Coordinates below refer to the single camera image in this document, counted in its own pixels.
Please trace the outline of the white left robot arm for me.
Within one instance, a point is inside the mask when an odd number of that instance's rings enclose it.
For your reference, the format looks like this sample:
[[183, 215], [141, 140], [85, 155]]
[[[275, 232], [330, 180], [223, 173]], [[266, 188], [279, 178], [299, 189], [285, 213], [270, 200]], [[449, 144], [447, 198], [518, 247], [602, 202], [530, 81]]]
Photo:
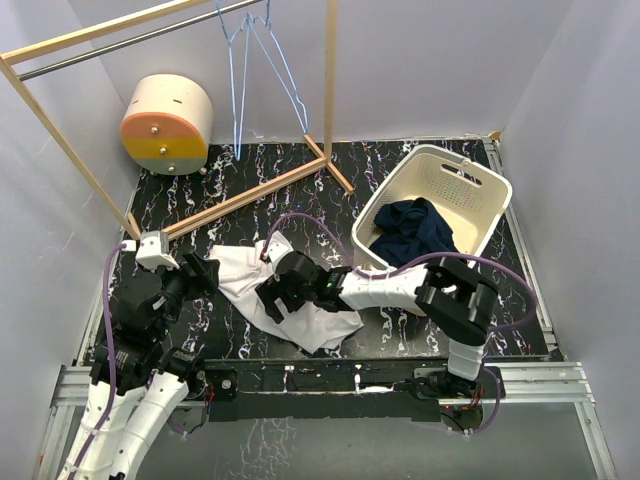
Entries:
[[102, 293], [104, 339], [60, 478], [135, 478], [174, 409], [204, 392], [203, 359], [162, 343], [185, 302], [216, 292], [219, 269], [219, 261], [189, 252], [156, 270], [158, 286], [138, 303]]

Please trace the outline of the navy blue t shirt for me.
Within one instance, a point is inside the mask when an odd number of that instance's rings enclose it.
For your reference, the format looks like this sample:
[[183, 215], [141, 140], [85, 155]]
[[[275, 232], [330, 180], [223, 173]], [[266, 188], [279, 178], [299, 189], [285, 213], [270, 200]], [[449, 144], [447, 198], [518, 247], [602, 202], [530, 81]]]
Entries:
[[457, 252], [453, 230], [423, 197], [383, 205], [374, 225], [381, 234], [369, 249], [393, 267], [429, 253]]

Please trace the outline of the white t shirt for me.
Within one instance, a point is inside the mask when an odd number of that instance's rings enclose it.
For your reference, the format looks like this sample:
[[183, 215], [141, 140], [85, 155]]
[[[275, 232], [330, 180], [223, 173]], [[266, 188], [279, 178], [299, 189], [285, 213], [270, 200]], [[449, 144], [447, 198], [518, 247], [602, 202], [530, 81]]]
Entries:
[[253, 247], [215, 245], [209, 251], [220, 262], [220, 292], [254, 327], [313, 354], [337, 348], [364, 326], [358, 313], [330, 313], [291, 289], [269, 287], [260, 297], [260, 287], [275, 274], [274, 266], [260, 259], [263, 248], [259, 241]]

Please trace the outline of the blue wire hanger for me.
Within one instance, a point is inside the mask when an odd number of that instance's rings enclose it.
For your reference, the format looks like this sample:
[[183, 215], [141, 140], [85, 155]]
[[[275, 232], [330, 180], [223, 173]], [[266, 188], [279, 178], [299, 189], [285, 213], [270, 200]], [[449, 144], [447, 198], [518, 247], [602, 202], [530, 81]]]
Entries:
[[[236, 160], [242, 158], [242, 143], [244, 132], [244, 117], [246, 104], [247, 76], [249, 66], [249, 47], [254, 15], [248, 12], [242, 22], [232, 30], [222, 13], [219, 14], [220, 27], [227, 45], [230, 105], [232, 115], [232, 150]], [[235, 60], [234, 45], [244, 41], [244, 53], [239, 62]]]
[[259, 52], [271, 68], [291, 105], [301, 132], [309, 134], [310, 123], [307, 105], [299, 93], [293, 71], [275, 34], [271, 10], [272, 2], [266, 1], [263, 14], [248, 12], [245, 15], [243, 26], [245, 27], [246, 39], [249, 42], [254, 40], [257, 43]]

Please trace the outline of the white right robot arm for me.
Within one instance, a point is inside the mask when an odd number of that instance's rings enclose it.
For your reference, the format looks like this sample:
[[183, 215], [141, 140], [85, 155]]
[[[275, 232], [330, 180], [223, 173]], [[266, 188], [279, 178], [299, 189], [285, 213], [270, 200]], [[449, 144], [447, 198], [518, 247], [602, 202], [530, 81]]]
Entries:
[[385, 307], [424, 315], [448, 336], [449, 353], [446, 367], [428, 374], [419, 389], [441, 397], [479, 394], [498, 290], [461, 258], [446, 255], [406, 269], [375, 272], [349, 266], [325, 269], [293, 251], [279, 259], [274, 274], [258, 284], [256, 293], [277, 324], [285, 313], [308, 304], [330, 313]]

